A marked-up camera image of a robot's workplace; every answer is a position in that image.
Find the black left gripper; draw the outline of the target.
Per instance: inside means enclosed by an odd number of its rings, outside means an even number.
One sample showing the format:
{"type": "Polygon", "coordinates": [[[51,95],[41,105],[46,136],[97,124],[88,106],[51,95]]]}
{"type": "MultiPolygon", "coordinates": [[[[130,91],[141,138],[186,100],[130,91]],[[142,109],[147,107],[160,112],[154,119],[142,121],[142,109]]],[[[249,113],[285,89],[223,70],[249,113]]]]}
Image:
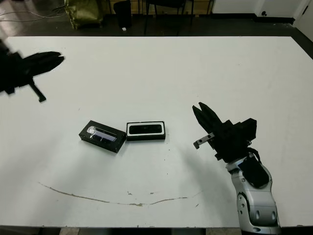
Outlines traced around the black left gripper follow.
{"type": "Polygon", "coordinates": [[[17,87],[29,85],[40,102],[46,101],[44,94],[37,88],[33,77],[49,72],[59,66],[64,57],[55,51],[39,52],[22,58],[12,53],[4,41],[0,42],[0,91],[11,95],[17,87]]]}

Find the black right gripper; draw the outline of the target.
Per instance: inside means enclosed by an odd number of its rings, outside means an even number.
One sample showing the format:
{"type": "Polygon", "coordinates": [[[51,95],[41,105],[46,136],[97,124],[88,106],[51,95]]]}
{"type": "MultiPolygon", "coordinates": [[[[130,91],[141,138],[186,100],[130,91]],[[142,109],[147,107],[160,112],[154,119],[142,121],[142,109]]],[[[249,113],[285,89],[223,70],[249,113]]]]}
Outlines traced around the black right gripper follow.
{"type": "Polygon", "coordinates": [[[208,133],[196,140],[193,145],[199,149],[200,145],[209,143],[216,151],[217,160],[230,163],[248,155],[249,120],[233,124],[227,120],[222,123],[216,113],[206,104],[200,102],[200,108],[192,106],[195,117],[200,126],[208,133]]]}

